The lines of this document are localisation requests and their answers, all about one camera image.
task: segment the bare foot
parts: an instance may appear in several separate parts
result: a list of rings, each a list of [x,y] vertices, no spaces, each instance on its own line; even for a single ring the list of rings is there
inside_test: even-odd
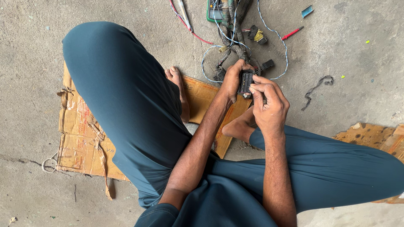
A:
[[[179,88],[179,99],[181,100],[182,106],[181,120],[184,124],[186,124],[189,122],[189,104],[187,97],[185,96],[181,74],[179,70],[174,66],[171,66],[170,69],[166,69],[165,73],[167,79],[176,84]]]
[[[254,106],[250,107],[240,117],[225,125],[222,129],[222,133],[225,136],[234,137],[249,143],[250,135],[255,130],[255,128],[251,127],[251,125],[255,124],[253,107]]]

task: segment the sleeve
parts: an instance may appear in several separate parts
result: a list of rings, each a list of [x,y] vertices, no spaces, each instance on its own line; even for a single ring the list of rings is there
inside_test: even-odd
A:
[[[140,215],[135,227],[168,227],[172,226],[177,219],[179,211],[175,206],[161,203],[150,207]]]

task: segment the man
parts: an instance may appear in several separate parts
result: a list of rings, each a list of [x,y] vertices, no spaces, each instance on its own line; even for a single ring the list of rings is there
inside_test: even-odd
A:
[[[223,133],[264,149],[265,159],[215,157],[210,147],[236,101],[239,72],[252,69],[242,60],[228,68],[192,136],[184,126],[189,106],[178,69],[164,71],[126,28],[78,25],[63,40],[63,55],[116,147],[114,164],[147,209],[136,226],[296,226],[296,214],[305,210],[404,191],[404,165],[390,154],[285,126],[289,102],[263,77],[253,77],[254,106]]]

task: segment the blue scrap piece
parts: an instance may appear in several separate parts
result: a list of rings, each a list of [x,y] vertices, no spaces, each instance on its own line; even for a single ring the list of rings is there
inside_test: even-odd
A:
[[[305,18],[307,15],[309,15],[313,11],[314,11],[314,9],[313,9],[312,5],[310,5],[309,7],[307,7],[306,9],[304,9],[302,11],[302,17]]]

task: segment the right hand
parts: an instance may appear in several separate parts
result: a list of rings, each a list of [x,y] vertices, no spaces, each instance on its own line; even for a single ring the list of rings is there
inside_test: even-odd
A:
[[[261,76],[252,77],[255,82],[250,87],[254,97],[252,112],[258,127],[265,139],[284,137],[284,125],[290,106],[288,100],[275,82]]]

